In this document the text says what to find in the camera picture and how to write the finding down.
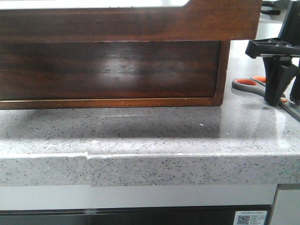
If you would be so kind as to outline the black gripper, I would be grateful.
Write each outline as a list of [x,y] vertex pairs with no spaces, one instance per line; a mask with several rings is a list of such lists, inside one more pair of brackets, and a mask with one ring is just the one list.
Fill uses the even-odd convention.
[[265,101],[277,106],[282,94],[295,78],[290,100],[300,104],[300,71],[292,57],[300,56],[300,2],[291,1],[277,38],[250,40],[245,54],[250,58],[263,57],[266,73]]

